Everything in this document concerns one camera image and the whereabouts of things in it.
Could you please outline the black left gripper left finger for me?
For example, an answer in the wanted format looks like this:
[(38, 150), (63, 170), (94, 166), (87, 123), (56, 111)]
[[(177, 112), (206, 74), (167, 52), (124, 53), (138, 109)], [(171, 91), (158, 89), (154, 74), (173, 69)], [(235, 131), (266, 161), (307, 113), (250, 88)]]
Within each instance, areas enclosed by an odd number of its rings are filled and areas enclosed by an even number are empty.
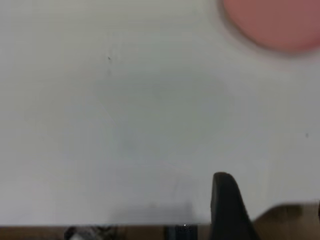
[(211, 240), (258, 240), (234, 177), (226, 172), (213, 175), (211, 191)]

